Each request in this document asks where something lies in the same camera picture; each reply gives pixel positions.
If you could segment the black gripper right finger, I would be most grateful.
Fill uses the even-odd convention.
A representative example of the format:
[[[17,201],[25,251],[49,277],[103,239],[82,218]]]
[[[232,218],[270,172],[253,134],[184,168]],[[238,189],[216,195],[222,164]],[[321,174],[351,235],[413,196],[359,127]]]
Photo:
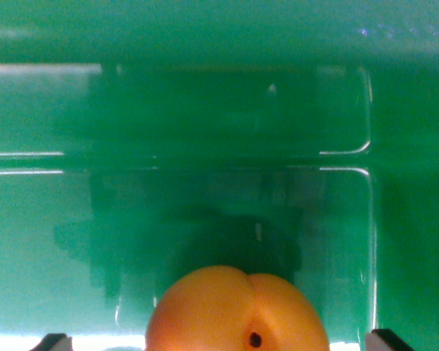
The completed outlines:
[[[367,351],[414,351],[414,349],[395,332],[388,328],[373,329],[366,333]]]

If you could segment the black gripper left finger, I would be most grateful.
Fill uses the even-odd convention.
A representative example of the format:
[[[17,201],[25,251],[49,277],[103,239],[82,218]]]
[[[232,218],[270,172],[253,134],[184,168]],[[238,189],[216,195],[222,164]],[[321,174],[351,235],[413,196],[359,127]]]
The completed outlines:
[[[31,351],[73,351],[72,337],[65,333],[48,333]]]

